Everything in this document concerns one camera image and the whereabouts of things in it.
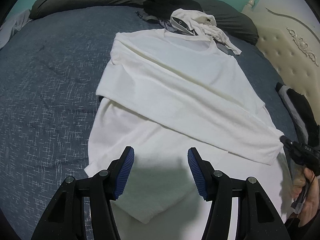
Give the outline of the person's right hand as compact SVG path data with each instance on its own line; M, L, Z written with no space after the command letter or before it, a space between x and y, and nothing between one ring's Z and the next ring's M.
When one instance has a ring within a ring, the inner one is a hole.
M318 178L314 173L304 168L303 173L296 176L293 181L292 198L296 199L302 192L303 186L306 185L306 180L310 182L309 191L306 195L305 202L300 214L297 216L300 220L298 226L302 227L308 224L316 215L319 207L319 183Z

